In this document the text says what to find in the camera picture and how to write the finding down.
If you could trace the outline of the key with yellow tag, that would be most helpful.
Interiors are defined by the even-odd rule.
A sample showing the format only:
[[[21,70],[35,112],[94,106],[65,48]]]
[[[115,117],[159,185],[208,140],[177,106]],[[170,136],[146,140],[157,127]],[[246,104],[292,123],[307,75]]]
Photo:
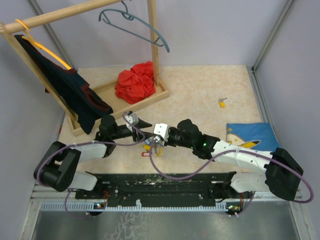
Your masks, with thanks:
[[[225,97],[225,98],[220,98],[219,100],[218,100],[218,103],[219,103],[219,106],[221,107],[221,108],[225,108],[226,107],[226,105],[225,105],[225,103],[224,103],[224,101],[227,99],[227,97]]]

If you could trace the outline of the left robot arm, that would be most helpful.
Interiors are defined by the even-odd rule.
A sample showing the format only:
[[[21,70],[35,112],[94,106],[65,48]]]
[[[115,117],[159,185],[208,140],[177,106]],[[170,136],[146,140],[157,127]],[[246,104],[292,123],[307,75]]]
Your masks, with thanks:
[[[122,115],[125,124],[118,125],[112,115],[101,118],[95,139],[84,143],[66,145],[55,141],[51,144],[34,170],[34,179],[42,186],[58,192],[68,189],[85,190],[97,199],[103,195],[104,186],[92,173],[77,171],[78,164],[110,156],[116,146],[130,147],[142,143],[151,136],[141,131],[152,124],[147,123],[133,112]]]

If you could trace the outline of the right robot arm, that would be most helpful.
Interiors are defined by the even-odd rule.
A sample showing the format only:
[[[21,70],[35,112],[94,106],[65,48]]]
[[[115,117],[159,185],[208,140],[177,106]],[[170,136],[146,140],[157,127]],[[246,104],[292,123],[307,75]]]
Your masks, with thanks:
[[[236,146],[218,137],[203,134],[190,119],[182,120],[177,127],[168,127],[165,145],[192,149],[200,159],[232,164],[247,169],[235,173],[223,185],[223,192],[235,198],[243,192],[270,192],[286,201],[294,201],[303,170],[283,148],[260,151]]]

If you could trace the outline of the yellow key tag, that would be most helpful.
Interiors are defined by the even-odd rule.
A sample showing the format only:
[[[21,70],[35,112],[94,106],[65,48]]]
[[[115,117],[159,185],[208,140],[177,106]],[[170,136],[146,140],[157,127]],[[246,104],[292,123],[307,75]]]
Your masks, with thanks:
[[[150,145],[147,145],[147,144],[144,144],[144,145],[143,145],[143,148],[144,148],[146,151],[150,151],[151,146],[150,146]]]

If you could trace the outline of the red key tag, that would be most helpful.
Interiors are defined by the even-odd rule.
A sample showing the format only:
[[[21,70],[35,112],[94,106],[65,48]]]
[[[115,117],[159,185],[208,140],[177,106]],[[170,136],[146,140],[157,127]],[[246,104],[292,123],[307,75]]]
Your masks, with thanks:
[[[145,151],[145,152],[142,152],[141,153],[141,156],[142,157],[149,157],[150,156],[150,153],[148,151]]]

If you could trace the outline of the red crumpled cloth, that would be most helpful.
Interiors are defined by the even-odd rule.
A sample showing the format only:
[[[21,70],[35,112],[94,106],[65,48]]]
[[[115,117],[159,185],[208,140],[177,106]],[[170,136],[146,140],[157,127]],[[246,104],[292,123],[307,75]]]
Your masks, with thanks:
[[[147,61],[122,71],[117,78],[115,95],[133,105],[156,92],[153,63]]]

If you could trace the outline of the wooden clothes rack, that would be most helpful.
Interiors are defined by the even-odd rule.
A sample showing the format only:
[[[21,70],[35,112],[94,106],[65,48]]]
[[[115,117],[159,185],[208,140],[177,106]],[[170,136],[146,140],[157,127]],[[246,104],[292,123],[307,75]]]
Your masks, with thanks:
[[[70,7],[62,8],[56,11],[52,11],[49,13],[41,14],[32,18],[28,18],[25,20],[22,20],[23,23],[25,23],[29,29],[42,26],[51,22],[55,22],[58,20],[66,19],[75,15],[79,15],[91,10],[95,10],[98,8],[102,8],[102,10],[107,9],[110,7],[112,2],[110,0],[90,0],[84,3],[80,3],[77,5],[73,5]],[[157,18],[156,18],[156,3],[153,0],[148,1],[147,3],[148,7],[148,23],[153,23],[155,26],[157,24]],[[52,94],[52,96],[55,98],[55,100],[58,102],[58,104],[64,109],[66,112],[66,115],[70,122],[70,129],[75,136],[79,136],[82,134],[86,134],[80,124],[78,123],[78,115],[66,104],[64,99],[58,94],[58,92],[54,89],[54,87],[50,84],[49,80],[47,80],[46,76],[42,73],[40,68],[35,64],[35,62],[31,59],[31,57],[28,55],[28,53],[25,51],[25,49],[22,47],[22,45],[18,42],[18,40],[15,38],[15,35],[25,35],[23,32],[24,27],[21,26],[18,22],[13,22],[10,24],[1,24],[0,26],[0,33],[3,36],[3,38],[11,45],[11,47],[15,50],[15,52],[21,57],[21,59],[26,63],[26,65],[34,72],[34,74],[40,79],[40,81],[43,83],[45,89]],[[151,54],[152,59],[151,62],[153,63],[153,76],[154,76],[154,86],[156,92],[151,95],[150,97],[147,97],[146,99],[137,102],[135,104],[129,104],[124,99],[118,98],[116,96],[115,86],[118,82],[118,79],[114,81],[108,81],[105,84],[102,84],[97,87],[91,87],[90,83],[85,80],[77,71],[77,73],[89,83],[90,88],[108,105],[110,105],[113,109],[113,113],[108,114],[113,116],[115,119],[119,119],[123,112],[126,111],[138,111],[140,109],[143,109],[147,106],[150,106],[153,103],[156,103],[162,99],[165,99],[169,96],[169,90],[163,83],[163,81],[160,78],[160,72],[159,72],[159,57],[158,57],[158,48],[157,46],[151,45]],[[63,65],[61,65],[57,60],[55,62],[56,65],[60,66],[61,68],[65,69]],[[95,121],[95,124],[93,126],[93,129],[91,133],[98,128],[98,126],[101,123],[101,118],[97,119]]]

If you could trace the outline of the blue folded cloth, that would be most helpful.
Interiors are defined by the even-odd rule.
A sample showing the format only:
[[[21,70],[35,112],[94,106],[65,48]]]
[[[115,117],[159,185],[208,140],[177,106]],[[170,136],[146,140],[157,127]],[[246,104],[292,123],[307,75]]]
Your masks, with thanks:
[[[267,122],[228,123],[226,141],[257,151],[273,152],[280,147],[271,125]]]

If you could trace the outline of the dark navy garment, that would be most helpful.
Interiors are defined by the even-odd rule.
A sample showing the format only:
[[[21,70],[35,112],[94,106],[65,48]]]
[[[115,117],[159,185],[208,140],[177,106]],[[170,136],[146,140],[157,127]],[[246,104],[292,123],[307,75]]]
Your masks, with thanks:
[[[53,63],[36,50],[29,41],[23,39],[22,34],[16,34],[14,37],[66,104],[77,114],[77,122],[86,134],[92,132],[97,119],[114,112],[112,107],[90,88],[90,84],[75,69],[63,69]]]

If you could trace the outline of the teal clothes hanger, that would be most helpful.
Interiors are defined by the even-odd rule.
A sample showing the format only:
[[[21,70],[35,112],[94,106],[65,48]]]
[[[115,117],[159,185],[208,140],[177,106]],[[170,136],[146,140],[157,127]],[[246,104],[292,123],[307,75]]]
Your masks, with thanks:
[[[147,22],[130,12],[124,0],[121,4],[122,8],[108,7],[102,10],[98,15],[98,21],[142,39],[152,46],[164,48],[167,53],[171,51],[154,23]]]

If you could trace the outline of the yellow clothes hanger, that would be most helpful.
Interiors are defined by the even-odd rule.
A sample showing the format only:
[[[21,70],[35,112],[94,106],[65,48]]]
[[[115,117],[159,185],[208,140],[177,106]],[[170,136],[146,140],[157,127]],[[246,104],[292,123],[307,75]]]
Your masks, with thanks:
[[[22,22],[20,19],[15,19],[15,21],[24,28],[23,32],[25,33],[25,35],[22,36],[22,39],[28,41],[33,47],[45,51],[48,55],[57,60],[66,70],[72,69],[72,67],[68,65],[64,60],[62,60],[58,55],[45,47],[42,43],[36,41],[30,34],[29,27],[24,22]]]

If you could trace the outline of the black base frame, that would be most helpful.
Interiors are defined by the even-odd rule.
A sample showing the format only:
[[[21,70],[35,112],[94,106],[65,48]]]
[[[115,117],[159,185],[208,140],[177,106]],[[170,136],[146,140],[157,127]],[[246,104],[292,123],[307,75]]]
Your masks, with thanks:
[[[231,187],[235,172],[198,173],[182,180],[182,174],[166,178],[158,173],[96,174],[93,190],[79,189],[77,200],[105,200],[108,207],[214,207],[226,199],[246,200],[253,192]]]

